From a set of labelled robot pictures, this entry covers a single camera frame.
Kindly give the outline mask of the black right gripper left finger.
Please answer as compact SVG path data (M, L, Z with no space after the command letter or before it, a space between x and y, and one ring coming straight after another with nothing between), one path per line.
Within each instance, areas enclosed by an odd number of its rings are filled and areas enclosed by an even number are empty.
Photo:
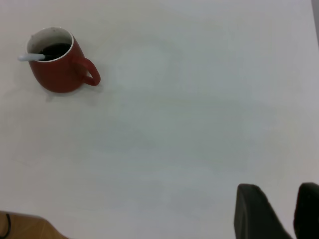
M290 239L265 193L256 185L237 187L234 231L237 239Z

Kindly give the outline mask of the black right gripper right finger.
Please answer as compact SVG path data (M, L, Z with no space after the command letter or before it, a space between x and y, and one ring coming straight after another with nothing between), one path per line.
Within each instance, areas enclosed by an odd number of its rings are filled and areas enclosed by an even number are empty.
M319 186L303 183L299 187L294 214L294 230L298 239L319 238Z

